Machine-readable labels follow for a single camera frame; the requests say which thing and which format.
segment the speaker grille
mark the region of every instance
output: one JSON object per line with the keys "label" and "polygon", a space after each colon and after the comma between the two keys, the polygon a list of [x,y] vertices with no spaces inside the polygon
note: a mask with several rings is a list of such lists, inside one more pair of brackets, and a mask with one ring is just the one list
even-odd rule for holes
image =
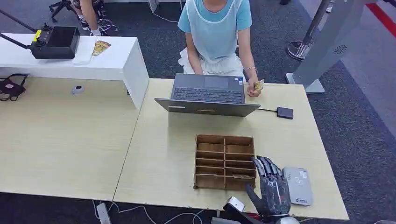
{"label": "speaker grille", "polygon": [[336,47],[336,49],[334,49],[334,53],[336,55],[339,55],[339,54],[344,53],[347,49],[348,49],[348,46],[345,44],[342,44],[342,45],[339,45],[338,47]]}

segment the light blue t-shirt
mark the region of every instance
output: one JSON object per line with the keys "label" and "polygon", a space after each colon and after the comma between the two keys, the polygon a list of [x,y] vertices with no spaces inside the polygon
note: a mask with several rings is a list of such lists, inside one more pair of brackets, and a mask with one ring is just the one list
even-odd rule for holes
{"label": "light blue t-shirt", "polygon": [[[227,0],[226,5],[220,11],[212,13],[205,8],[202,0],[194,0],[197,5],[197,9],[202,17],[211,22],[217,22],[224,18],[230,9],[233,0]],[[242,0],[238,13],[236,16],[236,29],[243,30],[247,29],[252,25],[252,15],[250,14],[249,0]],[[191,33],[190,21],[188,20],[186,7],[183,8],[182,14],[180,15],[179,23],[177,24],[179,29],[186,33]]]}

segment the red stripe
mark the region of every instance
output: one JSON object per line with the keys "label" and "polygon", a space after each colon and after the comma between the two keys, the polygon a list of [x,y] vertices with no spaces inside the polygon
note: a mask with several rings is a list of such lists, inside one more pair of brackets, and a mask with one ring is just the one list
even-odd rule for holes
{"label": "red stripe", "polygon": [[396,37],[396,23],[375,3],[366,4],[379,21]]}

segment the robotic hand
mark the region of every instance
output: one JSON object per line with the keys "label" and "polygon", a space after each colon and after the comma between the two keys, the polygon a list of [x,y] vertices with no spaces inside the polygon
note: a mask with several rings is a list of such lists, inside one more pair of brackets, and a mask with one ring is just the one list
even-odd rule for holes
{"label": "robotic hand", "polygon": [[289,187],[282,171],[269,158],[252,157],[260,177],[259,198],[251,184],[246,185],[246,192],[255,205],[257,212],[263,216],[264,222],[279,224],[299,223],[295,218],[289,217],[290,196]]}

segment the robotic arm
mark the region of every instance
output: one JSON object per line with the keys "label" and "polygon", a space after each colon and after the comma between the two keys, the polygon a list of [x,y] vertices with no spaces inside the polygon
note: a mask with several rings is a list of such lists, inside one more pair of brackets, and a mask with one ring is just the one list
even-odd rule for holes
{"label": "robotic arm", "polygon": [[261,221],[247,216],[228,203],[223,209],[232,213],[235,221],[241,224],[298,224],[295,218],[289,216],[289,187],[280,168],[267,157],[252,157],[252,161],[260,177],[261,198],[251,184],[246,185],[246,192],[262,216]]}

